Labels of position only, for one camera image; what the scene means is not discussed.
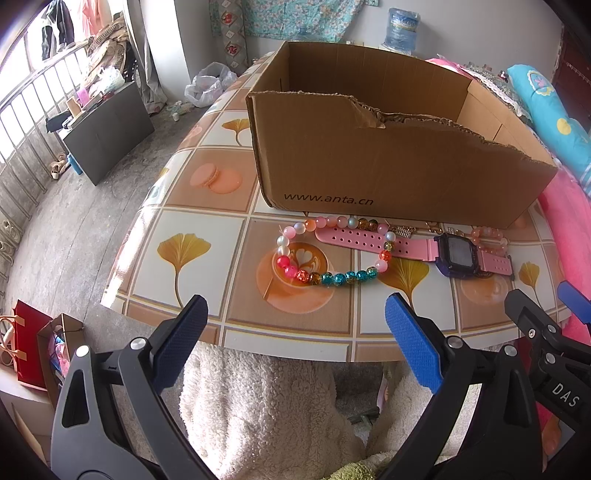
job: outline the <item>floral curtain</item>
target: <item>floral curtain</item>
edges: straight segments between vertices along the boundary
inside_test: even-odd
[[[338,42],[363,0],[242,0],[246,35],[287,40],[300,26],[324,41]],[[218,2],[210,0],[212,32],[222,34]]]

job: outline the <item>watch face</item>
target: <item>watch face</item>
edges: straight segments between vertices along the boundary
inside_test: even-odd
[[[461,267],[472,268],[472,246],[469,240],[461,236],[450,236],[447,240],[449,246],[449,261]]]
[[[438,243],[440,263],[447,271],[445,275],[457,278],[476,275],[479,271],[478,255],[469,239],[443,233],[438,237]]]

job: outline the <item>plastic bag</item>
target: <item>plastic bag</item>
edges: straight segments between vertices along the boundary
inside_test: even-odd
[[[231,71],[226,65],[223,63],[218,63],[214,61],[201,70],[198,74],[198,77],[217,77],[222,84],[222,89],[224,92],[230,88],[230,85],[233,84],[238,75],[236,75],[233,71]]]
[[[237,78],[224,64],[214,61],[185,87],[185,98],[196,107],[210,106]]]
[[[99,73],[99,77],[100,80],[95,84],[96,88],[93,86],[97,92],[114,92],[125,84],[125,80],[123,79],[121,72],[113,67],[113,65],[105,68],[101,73]]]

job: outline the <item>white fluffy blanket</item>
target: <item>white fluffy blanket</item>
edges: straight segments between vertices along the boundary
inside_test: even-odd
[[[405,362],[388,364],[388,401],[368,446],[335,409],[330,365],[198,342],[180,399],[189,442],[220,480],[319,480],[392,458],[431,398]],[[457,453],[478,399],[471,387],[440,460]]]

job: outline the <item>bag handle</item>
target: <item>bag handle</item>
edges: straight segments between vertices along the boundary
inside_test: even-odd
[[[3,350],[8,355],[10,355],[13,359],[18,358],[19,360],[27,361],[27,353],[23,352],[22,350],[13,350],[8,347],[8,343],[14,337],[14,323],[16,322],[19,325],[25,325],[25,320],[18,315],[15,316],[1,316],[0,321],[6,320],[11,324],[11,327],[8,329],[6,334],[0,335],[0,350]]]

